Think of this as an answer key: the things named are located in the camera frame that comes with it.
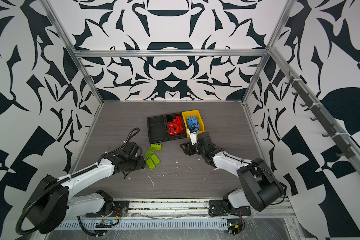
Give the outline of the blue brick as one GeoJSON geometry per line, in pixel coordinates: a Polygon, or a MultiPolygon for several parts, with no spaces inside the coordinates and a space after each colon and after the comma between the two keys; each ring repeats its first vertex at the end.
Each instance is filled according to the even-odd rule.
{"type": "Polygon", "coordinates": [[[196,129],[196,131],[200,130],[200,124],[196,118],[196,116],[192,116],[191,117],[192,123],[193,123],[193,127],[196,129]]]}
{"type": "Polygon", "coordinates": [[[191,117],[187,117],[187,126],[190,132],[192,132],[194,128],[194,123],[191,117]]]}

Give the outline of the red long brick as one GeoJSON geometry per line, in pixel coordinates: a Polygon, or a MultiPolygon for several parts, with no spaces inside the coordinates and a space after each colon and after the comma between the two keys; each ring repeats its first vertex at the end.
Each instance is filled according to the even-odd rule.
{"type": "Polygon", "coordinates": [[[168,122],[168,129],[170,136],[174,136],[178,133],[178,125],[174,122],[168,122]]]}

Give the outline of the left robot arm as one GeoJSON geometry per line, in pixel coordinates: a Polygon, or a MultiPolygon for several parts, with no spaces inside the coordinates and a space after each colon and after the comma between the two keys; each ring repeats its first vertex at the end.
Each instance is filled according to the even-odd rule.
{"type": "Polygon", "coordinates": [[[105,152],[94,164],[84,169],[59,178],[51,175],[43,178],[23,208],[16,223],[16,233],[27,235],[38,231],[47,234],[65,220],[77,218],[87,235],[100,236],[101,233],[86,229],[81,217],[86,214],[109,217],[120,211],[120,208],[105,191],[81,197],[77,194],[117,173],[127,177],[131,172],[144,169],[146,164],[142,148],[131,141],[139,132],[139,128],[132,129],[120,147],[105,152]]]}

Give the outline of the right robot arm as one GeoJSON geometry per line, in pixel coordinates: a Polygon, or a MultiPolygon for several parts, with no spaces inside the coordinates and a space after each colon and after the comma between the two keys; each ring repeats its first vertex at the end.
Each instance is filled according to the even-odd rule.
{"type": "Polygon", "coordinates": [[[229,154],[212,142],[208,133],[191,137],[181,149],[188,155],[201,156],[207,165],[224,170],[240,181],[241,188],[229,192],[223,197],[223,205],[232,210],[252,207],[258,212],[270,205],[276,205],[277,199],[285,198],[282,184],[277,180],[263,159],[242,159],[229,154]]]}

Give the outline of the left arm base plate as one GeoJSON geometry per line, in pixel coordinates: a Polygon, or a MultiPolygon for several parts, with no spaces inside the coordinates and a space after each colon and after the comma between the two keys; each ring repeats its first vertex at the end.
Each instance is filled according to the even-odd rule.
{"type": "Polygon", "coordinates": [[[113,201],[106,202],[101,210],[97,213],[88,213],[85,215],[86,218],[115,218],[123,217],[128,214],[129,201],[113,201]]]}

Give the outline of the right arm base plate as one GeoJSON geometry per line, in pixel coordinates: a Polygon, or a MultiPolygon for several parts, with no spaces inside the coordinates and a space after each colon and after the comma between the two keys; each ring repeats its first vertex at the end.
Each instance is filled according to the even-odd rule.
{"type": "Polygon", "coordinates": [[[241,208],[234,208],[226,200],[210,200],[209,201],[209,210],[208,214],[211,217],[218,216],[250,216],[251,208],[249,206],[244,206],[241,208]]]}

